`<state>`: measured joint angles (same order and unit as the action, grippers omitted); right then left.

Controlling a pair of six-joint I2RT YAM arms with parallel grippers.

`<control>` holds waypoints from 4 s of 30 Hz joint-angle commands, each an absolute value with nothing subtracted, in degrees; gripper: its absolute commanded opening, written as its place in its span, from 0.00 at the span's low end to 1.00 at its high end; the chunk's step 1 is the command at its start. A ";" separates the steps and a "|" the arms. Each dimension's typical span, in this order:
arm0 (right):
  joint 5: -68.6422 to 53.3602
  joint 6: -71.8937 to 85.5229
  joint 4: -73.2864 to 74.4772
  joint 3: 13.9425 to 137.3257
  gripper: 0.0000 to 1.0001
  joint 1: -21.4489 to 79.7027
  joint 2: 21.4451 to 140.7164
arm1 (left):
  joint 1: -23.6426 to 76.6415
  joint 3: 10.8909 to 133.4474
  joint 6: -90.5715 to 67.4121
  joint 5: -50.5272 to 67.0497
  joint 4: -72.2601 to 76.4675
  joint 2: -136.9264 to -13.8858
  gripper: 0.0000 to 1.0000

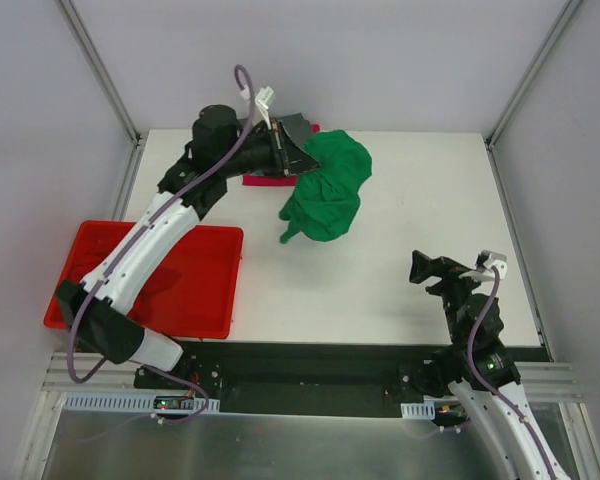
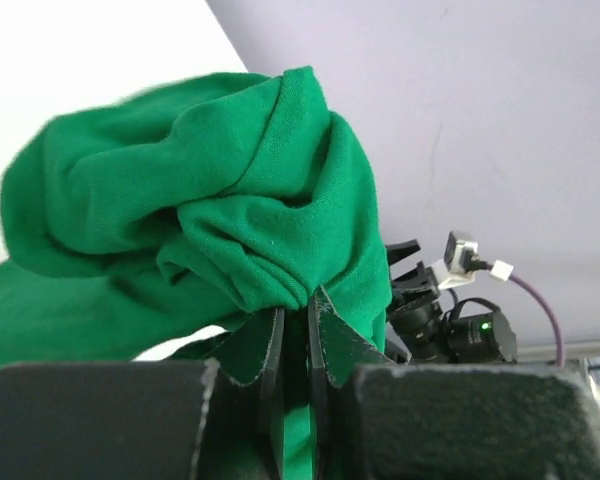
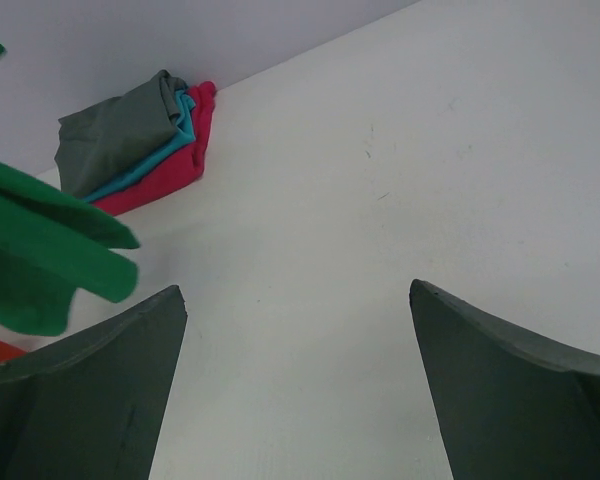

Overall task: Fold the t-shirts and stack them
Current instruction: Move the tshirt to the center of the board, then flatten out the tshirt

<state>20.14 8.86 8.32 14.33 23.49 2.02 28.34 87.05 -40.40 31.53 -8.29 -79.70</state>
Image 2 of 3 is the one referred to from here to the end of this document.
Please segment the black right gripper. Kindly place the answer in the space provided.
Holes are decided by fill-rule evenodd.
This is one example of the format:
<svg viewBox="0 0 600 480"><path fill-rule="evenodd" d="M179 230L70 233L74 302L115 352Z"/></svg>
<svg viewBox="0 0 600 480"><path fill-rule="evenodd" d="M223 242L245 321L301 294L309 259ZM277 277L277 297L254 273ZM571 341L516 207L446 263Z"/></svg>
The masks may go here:
<svg viewBox="0 0 600 480"><path fill-rule="evenodd" d="M439 290L430 265L391 288L387 322L412 363L517 361L501 308ZM324 291L309 303L308 342L318 479L600 479L600 408L573 372L396 364Z"/></svg>

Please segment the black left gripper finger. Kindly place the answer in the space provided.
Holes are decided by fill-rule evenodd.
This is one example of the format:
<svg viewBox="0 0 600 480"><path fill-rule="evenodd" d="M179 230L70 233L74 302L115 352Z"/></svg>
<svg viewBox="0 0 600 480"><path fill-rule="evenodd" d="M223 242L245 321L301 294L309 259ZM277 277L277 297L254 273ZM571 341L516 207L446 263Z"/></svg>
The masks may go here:
<svg viewBox="0 0 600 480"><path fill-rule="evenodd" d="M0 479L278 479L285 314L202 360L0 370Z"/></svg>

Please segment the green t-shirt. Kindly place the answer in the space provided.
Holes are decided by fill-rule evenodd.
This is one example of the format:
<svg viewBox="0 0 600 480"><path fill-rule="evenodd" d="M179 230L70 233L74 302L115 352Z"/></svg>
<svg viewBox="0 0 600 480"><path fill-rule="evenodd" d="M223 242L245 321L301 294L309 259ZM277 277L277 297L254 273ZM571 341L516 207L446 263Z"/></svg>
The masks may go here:
<svg viewBox="0 0 600 480"><path fill-rule="evenodd" d="M316 293L385 342L373 172L308 67L58 116L6 170L0 217L0 368L130 360Z"/></svg>

